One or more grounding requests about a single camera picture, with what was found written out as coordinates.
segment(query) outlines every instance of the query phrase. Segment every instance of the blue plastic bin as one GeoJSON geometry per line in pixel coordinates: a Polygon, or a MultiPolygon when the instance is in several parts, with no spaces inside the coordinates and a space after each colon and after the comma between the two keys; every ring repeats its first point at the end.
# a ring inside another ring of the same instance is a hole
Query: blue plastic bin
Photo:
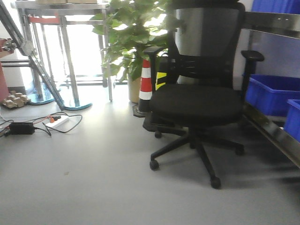
{"type": "Polygon", "coordinates": [[[251,75],[246,101],[265,115],[287,115],[287,100],[300,99],[300,78],[251,75]]]}
{"type": "Polygon", "coordinates": [[[290,105],[284,130],[300,142],[300,100],[289,99],[290,105]]]}
{"type": "Polygon", "coordinates": [[[300,0],[254,0],[252,11],[300,14],[300,0]]]}

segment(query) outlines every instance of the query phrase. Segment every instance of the chair seat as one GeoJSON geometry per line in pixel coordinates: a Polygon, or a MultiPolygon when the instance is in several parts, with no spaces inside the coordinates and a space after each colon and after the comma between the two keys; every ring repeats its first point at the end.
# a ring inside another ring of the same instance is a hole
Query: chair seat
{"type": "Polygon", "coordinates": [[[151,98],[150,108],[156,115],[185,127],[225,125],[242,116],[242,103],[234,90],[188,84],[160,87],[151,98]]]}

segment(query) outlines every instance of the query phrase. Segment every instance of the black power brick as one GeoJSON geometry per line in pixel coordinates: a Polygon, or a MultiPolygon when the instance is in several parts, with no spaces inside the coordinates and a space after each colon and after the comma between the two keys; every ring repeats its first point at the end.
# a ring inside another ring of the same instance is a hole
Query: black power brick
{"type": "Polygon", "coordinates": [[[12,135],[31,135],[35,130],[32,122],[14,122],[11,123],[8,127],[12,135]]]}

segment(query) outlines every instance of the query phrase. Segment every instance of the office chair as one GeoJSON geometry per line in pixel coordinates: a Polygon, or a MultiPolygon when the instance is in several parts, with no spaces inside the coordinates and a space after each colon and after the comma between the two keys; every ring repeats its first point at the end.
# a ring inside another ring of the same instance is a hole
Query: office chair
{"type": "Polygon", "coordinates": [[[244,154],[242,144],[205,133],[207,128],[241,119],[250,74],[255,70],[256,61],[263,60],[258,52],[243,51],[247,65],[242,95],[239,96],[233,90],[233,62],[244,12],[245,7],[238,0],[174,0],[170,4],[167,78],[166,84],[157,90],[155,58],[162,48],[150,47],[144,51],[150,56],[153,90],[151,112],[145,121],[157,125],[156,138],[161,137],[161,132],[180,137],[151,154],[152,170],[159,168],[157,157],[189,143],[190,148],[199,153],[210,175],[211,186],[220,188],[220,179],[215,175],[202,143],[233,147],[237,155],[244,154]],[[178,84],[179,75],[195,78],[198,84],[178,84]],[[186,127],[188,131],[160,125],[159,120],[186,127]]]}

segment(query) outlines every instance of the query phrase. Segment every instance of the power strip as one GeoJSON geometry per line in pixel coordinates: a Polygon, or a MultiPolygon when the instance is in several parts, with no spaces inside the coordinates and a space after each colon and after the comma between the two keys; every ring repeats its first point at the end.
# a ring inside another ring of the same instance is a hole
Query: power strip
{"type": "Polygon", "coordinates": [[[56,120],[54,123],[47,123],[46,126],[49,128],[56,128],[60,126],[62,123],[66,122],[69,119],[68,116],[62,115],[60,119],[56,120]]]}

